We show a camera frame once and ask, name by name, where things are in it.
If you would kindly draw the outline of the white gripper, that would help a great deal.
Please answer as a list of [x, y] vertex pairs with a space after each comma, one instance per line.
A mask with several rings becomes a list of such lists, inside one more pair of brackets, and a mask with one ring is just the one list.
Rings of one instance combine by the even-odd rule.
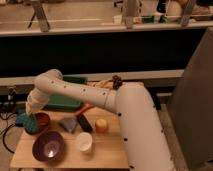
[[34, 114], [39, 112], [49, 102], [50, 95], [38, 89], [33, 89], [27, 97], [25, 104], [26, 113]]

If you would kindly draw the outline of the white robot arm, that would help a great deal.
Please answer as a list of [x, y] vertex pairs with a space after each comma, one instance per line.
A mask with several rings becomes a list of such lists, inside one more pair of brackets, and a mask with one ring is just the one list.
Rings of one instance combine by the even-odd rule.
[[52, 94], [117, 114], [131, 171], [175, 171], [158, 112], [143, 84], [124, 83], [117, 90], [93, 87], [66, 82], [59, 70], [51, 69], [35, 77], [27, 97], [27, 112], [44, 108]]

